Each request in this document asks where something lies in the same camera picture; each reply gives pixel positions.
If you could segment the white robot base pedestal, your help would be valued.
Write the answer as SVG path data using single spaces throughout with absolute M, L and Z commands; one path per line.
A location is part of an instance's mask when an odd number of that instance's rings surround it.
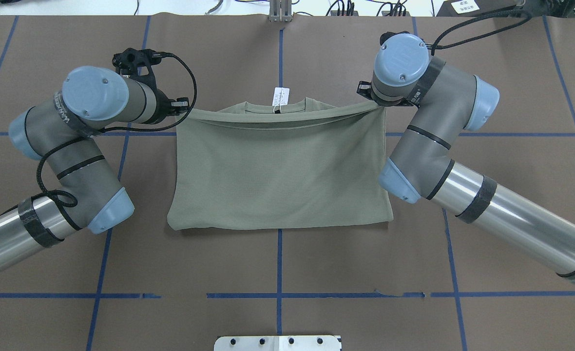
M 217 338 L 214 351 L 341 351 L 335 335 L 257 335 Z

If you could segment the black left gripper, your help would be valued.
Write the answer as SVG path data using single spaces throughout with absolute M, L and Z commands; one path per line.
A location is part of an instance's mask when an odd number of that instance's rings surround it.
M 114 54 L 112 64 L 123 77 L 129 89 L 129 100 L 123 108 L 122 122 L 155 125 L 169 116 L 180 116 L 190 110 L 187 97 L 168 98 L 158 89 L 152 66 L 164 58 L 174 58 L 172 53 L 152 49 L 136 50 L 131 47 Z

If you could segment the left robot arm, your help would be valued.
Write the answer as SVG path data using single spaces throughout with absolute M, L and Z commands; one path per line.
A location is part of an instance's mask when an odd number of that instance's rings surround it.
M 125 187 L 94 138 L 114 131 L 158 133 L 166 117 L 181 123 L 196 100 L 168 98 L 153 67 L 173 53 L 126 49 L 113 70 L 78 67 L 52 98 L 9 126 L 13 146 L 38 161 L 40 192 L 0 214 L 0 272 L 86 228 L 104 233 L 134 213 Z

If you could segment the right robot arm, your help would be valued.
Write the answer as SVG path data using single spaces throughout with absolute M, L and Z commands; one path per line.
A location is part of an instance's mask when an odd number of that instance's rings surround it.
M 463 132 L 486 124 L 500 93 L 477 74 L 430 53 L 419 36 L 381 35 L 372 78 L 358 93 L 379 106 L 415 107 L 379 175 L 388 193 L 424 199 L 512 245 L 575 285 L 575 223 L 532 202 L 456 158 Z

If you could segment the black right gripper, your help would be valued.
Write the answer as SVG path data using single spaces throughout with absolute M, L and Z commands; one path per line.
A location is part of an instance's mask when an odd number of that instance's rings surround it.
M 361 80 L 357 85 L 357 94 L 383 107 L 412 106 L 413 104 L 406 97 L 414 86 L 414 83 L 390 86 L 378 80 L 373 82 Z

